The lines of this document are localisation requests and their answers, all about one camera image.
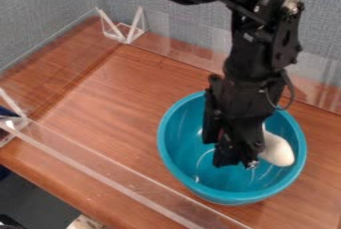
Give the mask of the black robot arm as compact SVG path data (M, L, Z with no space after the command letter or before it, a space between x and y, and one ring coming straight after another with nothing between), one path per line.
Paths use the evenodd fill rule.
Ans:
M214 145L213 165L259 165L267 150L265 121L281 110L293 87L287 67L303 51L299 25L303 0L172 0L181 5L218 1L232 12L232 49L224 75L205 90L202 141Z

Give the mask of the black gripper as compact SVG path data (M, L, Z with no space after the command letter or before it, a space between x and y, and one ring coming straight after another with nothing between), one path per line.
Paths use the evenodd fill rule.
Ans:
M202 142L216 143L213 165L221 168L242 163L247 169L255 168L265 145L263 124L277 107L284 80L237 82L216 74L208 80Z

